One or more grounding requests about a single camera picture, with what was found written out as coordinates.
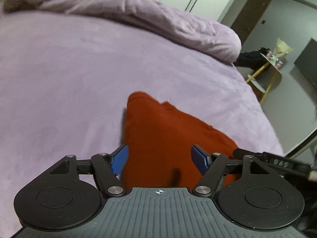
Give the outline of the rust red knit cardigan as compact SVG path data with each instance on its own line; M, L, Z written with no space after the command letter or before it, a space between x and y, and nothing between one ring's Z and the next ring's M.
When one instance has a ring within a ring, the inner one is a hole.
M128 97L124 127L128 160L122 173L127 190L133 187L186 187L192 190L202 178L191 159L197 144L209 154L229 158L236 143L211 125L160 103L144 92Z

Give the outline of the black clothes pile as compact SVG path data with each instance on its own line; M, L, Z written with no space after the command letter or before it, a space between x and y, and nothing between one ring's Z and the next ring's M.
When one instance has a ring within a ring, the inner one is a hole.
M266 59L262 56L262 54L267 55L269 51L270 50L268 48L262 47L258 51L240 53L238 59L234 62L234 66L257 71L266 62Z

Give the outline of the yellow metal side table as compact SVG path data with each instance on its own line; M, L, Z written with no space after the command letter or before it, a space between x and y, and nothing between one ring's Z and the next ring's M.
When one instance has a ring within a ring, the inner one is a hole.
M251 75L248 74L246 80L251 85L260 104L262 104L269 91L277 87L282 81L280 67L283 64L281 60L277 61L271 52L267 55L261 53L261 57L264 59L264 65Z

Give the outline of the lilac bed sheet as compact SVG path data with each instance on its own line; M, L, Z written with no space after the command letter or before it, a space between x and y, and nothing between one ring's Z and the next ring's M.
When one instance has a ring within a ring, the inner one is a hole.
M128 96L143 91L243 149L283 154L236 67L111 20L42 11L1 17L1 237L20 229L16 193L67 154L121 143Z

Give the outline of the cream paper bouquet wrap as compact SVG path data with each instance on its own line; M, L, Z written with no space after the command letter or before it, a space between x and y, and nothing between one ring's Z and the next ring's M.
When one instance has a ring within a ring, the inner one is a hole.
M290 47L288 44L286 44L286 42L282 41L280 38L277 38L276 47L271 56L273 64L276 65L279 63L279 61L283 61L284 58L292 51L292 47Z

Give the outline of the lilac rumpled duvet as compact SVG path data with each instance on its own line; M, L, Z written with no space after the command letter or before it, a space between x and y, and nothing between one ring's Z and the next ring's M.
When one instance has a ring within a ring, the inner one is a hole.
M133 24L188 48L233 63L241 51L238 35L217 21L150 0L4 0L3 9L59 12L113 19Z

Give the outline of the dark wall television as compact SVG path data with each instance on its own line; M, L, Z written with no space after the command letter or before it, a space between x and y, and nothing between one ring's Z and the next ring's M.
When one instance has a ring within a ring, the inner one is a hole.
M317 42L311 38L294 62L296 68L316 87L317 81Z

